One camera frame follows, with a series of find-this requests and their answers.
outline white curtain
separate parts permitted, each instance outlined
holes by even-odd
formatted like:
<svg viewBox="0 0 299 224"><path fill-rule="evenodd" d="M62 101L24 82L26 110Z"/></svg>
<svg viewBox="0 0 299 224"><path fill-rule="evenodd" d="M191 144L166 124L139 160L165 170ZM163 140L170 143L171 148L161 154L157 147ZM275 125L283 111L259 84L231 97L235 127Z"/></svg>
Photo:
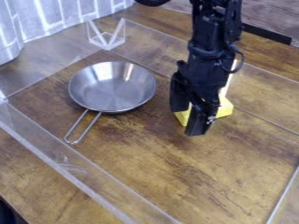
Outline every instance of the white curtain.
<svg viewBox="0 0 299 224"><path fill-rule="evenodd" d="M0 65L18 57L24 43L102 18L134 0L0 0Z"/></svg>

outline yellow block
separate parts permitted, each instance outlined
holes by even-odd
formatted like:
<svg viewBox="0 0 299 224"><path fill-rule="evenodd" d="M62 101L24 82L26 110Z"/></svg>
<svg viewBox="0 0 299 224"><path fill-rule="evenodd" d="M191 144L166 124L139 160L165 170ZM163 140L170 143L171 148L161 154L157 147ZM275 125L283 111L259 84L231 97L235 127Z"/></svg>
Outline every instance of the yellow block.
<svg viewBox="0 0 299 224"><path fill-rule="evenodd" d="M219 96L219 102L221 102L221 107L219 107L219 112L218 112L217 118L221 118L223 116L230 116L234 111L234 105L225 96ZM183 127L187 126L191 110L193 110L193 106L190 106L189 110L174 113L177 118L179 119Z"/></svg>

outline frying pan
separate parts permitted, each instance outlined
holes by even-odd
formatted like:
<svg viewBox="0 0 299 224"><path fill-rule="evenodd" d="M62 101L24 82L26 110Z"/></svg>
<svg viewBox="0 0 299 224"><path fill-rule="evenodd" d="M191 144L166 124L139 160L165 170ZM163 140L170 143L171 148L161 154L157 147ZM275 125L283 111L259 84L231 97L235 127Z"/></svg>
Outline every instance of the frying pan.
<svg viewBox="0 0 299 224"><path fill-rule="evenodd" d="M78 144L102 113L118 114L143 105L155 95L155 77L139 65L125 61L102 62L82 69L70 81L70 97L83 107L79 120L73 125L65 141ZM98 115L75 141L70 135L90 110Z"/></svg>

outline pan handle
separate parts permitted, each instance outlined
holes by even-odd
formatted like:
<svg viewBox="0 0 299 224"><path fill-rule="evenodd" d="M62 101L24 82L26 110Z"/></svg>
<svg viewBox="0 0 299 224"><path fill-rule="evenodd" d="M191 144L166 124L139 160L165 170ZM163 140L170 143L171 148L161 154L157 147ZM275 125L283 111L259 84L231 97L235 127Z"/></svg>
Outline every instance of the pan handle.
<svg viewBox="0 0 299 224"><path fill-rule="evenodd" d="M66 143L69 143L69 144L78 144L78 143L81 142L81 140L83 139L83 137L89 134L93 125L95 124L95 122L97 122L98 119L101 118L101 116L102 116L102 112L99 111L97 117L94 118L91 124L89 125L89 127L87 127L87 129L85 130L83 134L81 135L79 139L75 140L75 141L71 141L71 140L70 140L71 132L73 132L73 131L77 129L77 127L79 126L81 121L82 121L83 117L86 116L86 114L87 114L89 112L90 112L90 110L86 109L86 111L83 112L82 116L79 117L79 120L74 123L73 127L70 128L70 131L69 131L69 133L67 133L67 135L66 135L66 137L65 137L65 141L66 141Z"/></svg>

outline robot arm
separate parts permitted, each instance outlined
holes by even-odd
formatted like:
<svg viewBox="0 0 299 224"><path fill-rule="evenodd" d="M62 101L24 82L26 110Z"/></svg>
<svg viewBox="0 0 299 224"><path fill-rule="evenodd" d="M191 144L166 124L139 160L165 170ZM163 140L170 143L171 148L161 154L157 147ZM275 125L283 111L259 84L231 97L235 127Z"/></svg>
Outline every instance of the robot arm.
<svg viewBox="0 0 299 224"><path fill-rule="evenodd" d="M141 4L158 6L169 0L137 0ZM191 0L193 37L189 42L189 61L178 61L178 72L171 81L171 110L191 115L185 133L203 135L217 118L219 91L226 86L230 74L243 65L245 55L234 42L242 33L242 0ZM230 70L237 54L242 61Z"/></svg>

